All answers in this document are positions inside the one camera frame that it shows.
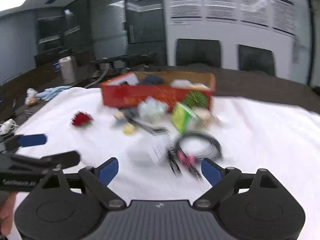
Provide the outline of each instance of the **poster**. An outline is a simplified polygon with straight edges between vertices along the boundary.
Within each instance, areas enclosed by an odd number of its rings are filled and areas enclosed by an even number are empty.
[[[293,2],[288,0],[271,0],[273,12],[272,29],[286,35],[293,34]]]
[[[204,5],[208,21],[237,21],[235,0],[205,0]]]
[[[201,20],[201,0],[170,0],[171,20]]]
[[[268,28],[267,0],[241,0],[241,23]]]

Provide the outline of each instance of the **wall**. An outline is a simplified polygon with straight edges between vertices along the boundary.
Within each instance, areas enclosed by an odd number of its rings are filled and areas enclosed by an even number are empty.
[[[142,1],[126,0],[126,3],[133,3],[144,6]],[[162,4],[163,0],[145,0],[149,4]],[[135,12],[126,10],[127,24],[132,27],[132,34],[135,37],[132,39],[130,31],[128,35],[128,54],[145,54],[155,52],[156,57],[154,65],[167,65],[167,51],[164,32],[164,15],[163,9],[150,10],[144,12]]]
[[[0,18],[0,84],[35,68],[36,38],[35,11]]]
[[[262,28],[237,23],[192,21],[191,25],[171,25],[170,0],[165,0],[168,64],[175,65],[175,43],[178,38],[212,39],[221,41],[222,67],[238,69],[237,45],[271,50],[276,64],[276,75],[280,78],[306,83],[309,67],[310,31],[307,0],[290,0],[295,3],[295,33],[300,37],[300,58],[292,63],[293,38]],[[268,18],[272,17],[268,3]]]
[[[64,46],[81,52],[92,48],[89,0],[76,0],[64,8]]]
[[[36,10],[37,20],[62,16],[62,7],[40,8]]]
[[[124,0],[89,0],[92,41],[97,59],[127,54]]]

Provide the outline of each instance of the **white container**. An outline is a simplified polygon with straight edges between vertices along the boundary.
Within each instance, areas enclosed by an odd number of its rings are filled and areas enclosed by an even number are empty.
[[[62,73],[64,85],[76,82],[75,71],[77,64],[74,56],[68,56],[60,59],[59,66]]]

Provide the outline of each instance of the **blue gripper pad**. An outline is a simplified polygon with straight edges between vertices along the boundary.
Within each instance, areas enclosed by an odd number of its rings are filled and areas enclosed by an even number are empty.
[[[116,158],[111,158],[97,168],[98,179],[106,186],[113,180],[119,170],[119,162]]]
[[[18,144],[21,147],[43,145],[46,143],[47,143],[47,137],[45,134],[23,135],[18,140]]]
[[[222,178],[221,175],[222,168],[218,165],[213,166],[206,159],[201,162],[201,172],[202,175],[207,179],[207,181],[212,185],[216,185]]]

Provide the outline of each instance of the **white paper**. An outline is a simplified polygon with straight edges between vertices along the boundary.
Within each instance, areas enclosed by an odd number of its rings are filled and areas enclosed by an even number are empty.
[[[293,34],[293,2],[288,0],[271,0],[273,10],[274,31],[287,34]]]
[[[208,21],[237,21],[235,0],[205,0],[204,5]]]
[[[201,20],[201,0],[171,0],[171,20]]]
[[[139,83],[139,79],[135,73],[129,72],[127,74],[110,79],[108,82],[106,82],[106,85],[117,86],[123,84],[124,82],[127,82],[128,85],[136,85]]]
[[[149,155],[154,163],[162,162],[168,153],[168,149],[172,148],[172,142],[167,133],[152,135],[150,138]]]
[[[241,0],[241,23],[268,28],[267,0]]]
[[[191,22],[190,21],[172,21],[170,25],[191,25]]]

